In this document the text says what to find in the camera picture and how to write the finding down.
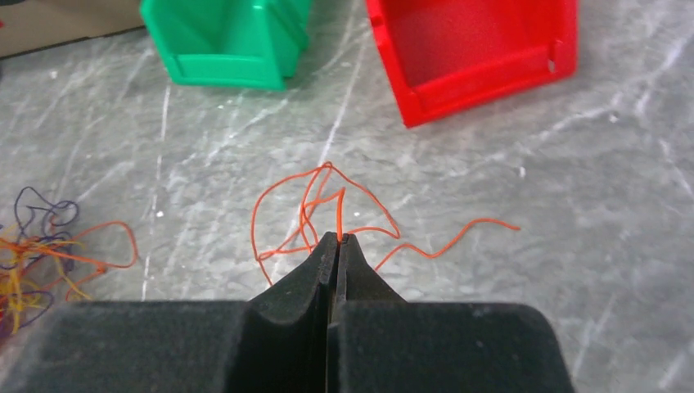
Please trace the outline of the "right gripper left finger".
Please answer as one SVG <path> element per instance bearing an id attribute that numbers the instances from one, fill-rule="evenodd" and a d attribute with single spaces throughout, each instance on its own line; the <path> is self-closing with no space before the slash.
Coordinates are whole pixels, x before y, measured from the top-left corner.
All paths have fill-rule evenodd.
<path id="1" fill-rule="evenodd" d="M 324 392 L 339 241 L 325 233 L 305 261 L 256 296 L 249 316 L 254 392 Z"/>

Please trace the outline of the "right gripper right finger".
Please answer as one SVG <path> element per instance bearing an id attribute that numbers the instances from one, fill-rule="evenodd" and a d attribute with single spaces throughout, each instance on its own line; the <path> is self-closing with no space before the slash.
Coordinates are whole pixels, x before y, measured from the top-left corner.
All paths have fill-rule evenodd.
<path id="1" fill-rule="evenodd" d="M 331 392 L 340 391 L 339 326 L 344 305 L 355 301 L 406 302 L 368 264 L 355 234 L 345 234 L 340 241 L 336 268 L 331 299 Z"/>

